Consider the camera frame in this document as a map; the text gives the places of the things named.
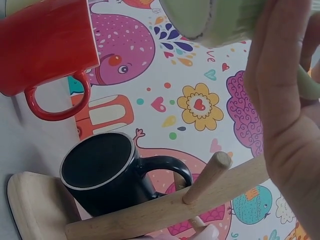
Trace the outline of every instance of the red mug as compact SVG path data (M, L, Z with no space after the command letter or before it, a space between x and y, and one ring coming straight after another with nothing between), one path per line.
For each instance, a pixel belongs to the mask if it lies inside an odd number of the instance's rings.
M38 118L64 120L88 104L85 71L100 65L88 0L42 0L1 19L0 46L0 92L8 97L24 92ZM82 100L62 112L40 108L37 86L66 76L82 83Z

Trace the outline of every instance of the black mug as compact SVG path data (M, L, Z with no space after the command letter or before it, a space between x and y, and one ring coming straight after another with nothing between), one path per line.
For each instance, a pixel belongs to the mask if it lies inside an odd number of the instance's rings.
M190 170L179 159L142 158L128 135L110 131L73 147L62 161L60 177L79 204L97 217L163 196L147 175L157 169L180 174L187 186L193 183Z

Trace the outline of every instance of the red mug handle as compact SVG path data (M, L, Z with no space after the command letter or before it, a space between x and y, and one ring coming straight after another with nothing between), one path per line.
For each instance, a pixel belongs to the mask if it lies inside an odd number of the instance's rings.
M26 102L33 112L38 118L46 121L61 121L73 117L78 112L80 112L89 102L91 87L89 79L84 70L78 71L73 75L73 78L78 80L84 89L82 100L75 106L61 111L61 112L48 112L43 110L36 101L36 87L28 88L24 91L24 95L26 98Z

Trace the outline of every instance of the yellow flower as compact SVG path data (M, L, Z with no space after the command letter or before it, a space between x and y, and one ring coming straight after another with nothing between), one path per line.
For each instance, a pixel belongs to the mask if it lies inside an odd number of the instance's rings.
M186 124L193 124L195 129L203 131L205 128L215 130L217 121L224 118L224 113L216 105L219 96L210 93L204 83L198 83L195 88L185 86L182 89L183 96L177 99L177 104L184 109L182 119Z

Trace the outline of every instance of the patterned tablecloth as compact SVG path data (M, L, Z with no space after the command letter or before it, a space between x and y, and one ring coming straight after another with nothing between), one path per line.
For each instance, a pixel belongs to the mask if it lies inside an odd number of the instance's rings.
M92 96L76 116L81 139L117 129L143 157L177 157L195 179L216 151L234 167L262 153L263 128L243 87L249 41L218 49L188 42L157 0L105 0L90 10L101 65L87 72ZM68 82L76 103L83 88ZM172 172L150 177L157 191L174 191ZM271 181L201 218L220 240L309 239ZM186 239L194 231L182 222L152 235L160 233Z

